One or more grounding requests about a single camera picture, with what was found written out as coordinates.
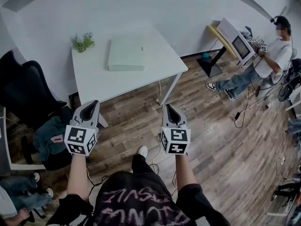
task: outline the small white desk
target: small white desk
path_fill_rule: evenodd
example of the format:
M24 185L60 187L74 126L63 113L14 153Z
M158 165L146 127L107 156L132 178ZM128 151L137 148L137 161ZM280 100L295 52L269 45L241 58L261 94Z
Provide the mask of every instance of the small white desk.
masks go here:
M112 35L141 34L144 48L144 71L109 71L108 58ZM188 70L173 48L153 27L123 31L105 37L94 36L95 46L79 53L72 49L75 79L82 104L103 102L134 89L170 77L170 82L159 98L164 104L181 74Z

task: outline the black cap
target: black cap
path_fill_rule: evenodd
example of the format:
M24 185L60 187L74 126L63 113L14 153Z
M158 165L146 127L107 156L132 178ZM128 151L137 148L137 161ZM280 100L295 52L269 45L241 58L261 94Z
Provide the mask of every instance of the black cap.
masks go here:
M275 25L278 25L278 24L281 24L281 29L286 28L288 35L291 36L291 34L292 34L291 24L289 23L289 21L287 20L286 17L278 16L277 20L275 22Z

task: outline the hand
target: hand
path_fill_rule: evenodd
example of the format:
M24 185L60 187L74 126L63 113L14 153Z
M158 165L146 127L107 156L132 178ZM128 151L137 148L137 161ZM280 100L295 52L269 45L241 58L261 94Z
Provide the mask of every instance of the hand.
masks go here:
M265 53L259 51L259 52L257 53L257 55L258 55L260 58L263 58L263 57L265 56Z
M21 222L27 218L29 218L29 212L27 209L21 209L18 212L18 217L20 218Z

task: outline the white box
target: white box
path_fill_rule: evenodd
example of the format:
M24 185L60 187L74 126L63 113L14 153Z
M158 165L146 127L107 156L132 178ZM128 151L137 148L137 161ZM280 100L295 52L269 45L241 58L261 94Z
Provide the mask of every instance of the white box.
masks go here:
M122 35L113 37L109 54L109 70L144 70L144 49L142 36Z

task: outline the teal object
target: teal object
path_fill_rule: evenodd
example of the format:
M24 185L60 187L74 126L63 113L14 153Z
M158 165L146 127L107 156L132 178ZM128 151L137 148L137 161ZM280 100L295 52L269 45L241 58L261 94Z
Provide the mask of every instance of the teal object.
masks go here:
M209 54L208 53L202 54L202 58L209 58Z

